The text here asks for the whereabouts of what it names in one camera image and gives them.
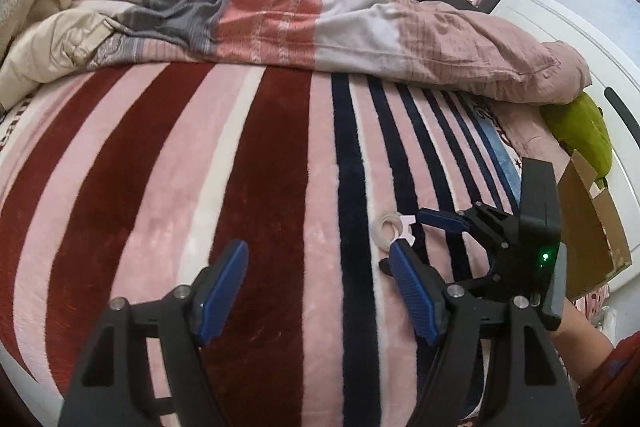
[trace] patterned fabric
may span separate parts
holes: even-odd
[[[582,425],[637,425],[640,392],[640,331],[621,341],[609,358],[578,390]]]
[[[518,103],[568,103],[591,84],[564,42],[507,20],[415,0],[74,0],[118,34],[93,68],[206,59],[349,71]]]
[[[210,63],[45,86],[0,152],[0,340],[64,395],[110,298],[161,298],[240,237],[247,276],[202,352],[234,425],[404,425],[433,352],[378,269],[369,223],[515,207],[517,174],[481,106],[372,76]],[[487,272],[471,238],[413,233],[447,281]],[[479,352],[466,413],[483,372]]]

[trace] headboard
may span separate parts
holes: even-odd
[[[633,258],[633,265],[609,283],[615,291],[640,273],[640,70],[603,33],[554,0],[501,0],[492,15],[541,42],[571,44],[589,65],[593,86],[585,91],[607,124],[613,145],[607,182]]]

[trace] silver screw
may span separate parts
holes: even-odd
[[[109,308],[111,308],[113,311],[117,312],[121,309],[124,308],[124,305],[127,303],[127,299],[124,297],[116,297],[114,299],[111,299],[111,301],[109,302]]]
[[[465,294],[465,289],[460,284],[451,284],[447,286],[447,293],[457,299]]]
[[[174,289],[174,297],[177,299],[186,299],[191,293],[191,286],[188,284],[180,284]]]
[[[523,297],[522,295],[516,295],[513,298],[513,303],[516,305],[516,308],[520,308],[521,310],[529,306],[529,301],[527,300],[526,297]]]

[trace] green plush toy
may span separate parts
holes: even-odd
[[[577,150],[604,178],[611,170],[613,153],[604,118],[585,92],[566,105],[543,105],[540,114],[546,126],[565,147]]]

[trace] cardboard box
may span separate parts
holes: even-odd
[[[631,266],[625,231],[611,194],[593,182],[596,171],[574,152],[558,182],[562,241],[568,270],[566,296],[575,300]]]

